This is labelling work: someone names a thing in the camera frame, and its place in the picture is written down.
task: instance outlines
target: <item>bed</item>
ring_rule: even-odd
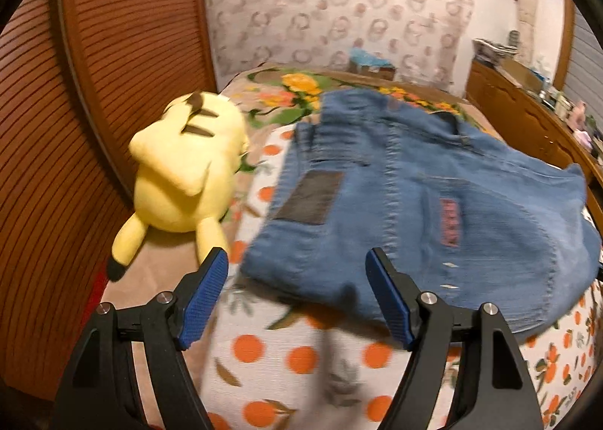
[[[290,92],[292,84],[305,92],[304,101]],[[500,139],[466,101],[349,73],[262,66],[238,75],[224,89],[222,94],[246,115],[251,148],[222,221],[231,244],[227,283],[203,338],[185,352],[216,430],[376,429],[408,364],[409,354],[384,327],[346,319],[325,306],[282,299],[237,275],[245,246],[264,221],[295,123],[320,118],[320,92],[354,86],[372,87],[426,112],[452,110]],[[124,278],[108,285],[103,301],[117,308],[144,304],[174,289],[196,268],[194,233],[152,230]],[[601,288],[595,282],[571,312],[521,346],[545,428],[567,413],[592,376],[601,354],[601,320]],[[143,345],[135,343],[134,352],[147,420],[161,428]],[[444,425],[458,364],[458,350],[451,349],[430,429]]]

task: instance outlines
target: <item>black ear tip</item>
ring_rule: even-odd
[[[199,110],[203,108],[203,95],[201,92],[196,91],[186,99],[186,103],[189,104],[193,110]]]
[[[125,275],[125,266],[119,263],[113,255],[107,261],[107,278],[111,282],[117,282]]]

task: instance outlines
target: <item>denim jeans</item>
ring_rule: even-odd
[[[560,170],[451,113],[372,90],[331,92],[298,124],[241,271],[295,297],[382,320],[364,259],[382,247],[418,287],[547,328],[595,279],[601,238],[578,165]]]

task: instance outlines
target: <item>blue package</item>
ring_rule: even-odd
[[[354,47],[350,51],[350,60],[353,63],[356,63],[358,66],[386,67],[392,69],[396,68],[387,59],[378,58],[377,56],[368,53],[364,49],[359,49],[358,47]]]

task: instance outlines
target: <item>stuffed toy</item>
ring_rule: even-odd
[[[228,252],[219,221],[248,145],[240,111],[213,93],[173,100],[161,120],[136,133],[129,147],[139,163],[135,213],[115,237],[108,278],[123,277],[150,225],[173,233],[195,231],[200,262],[213,246]]]

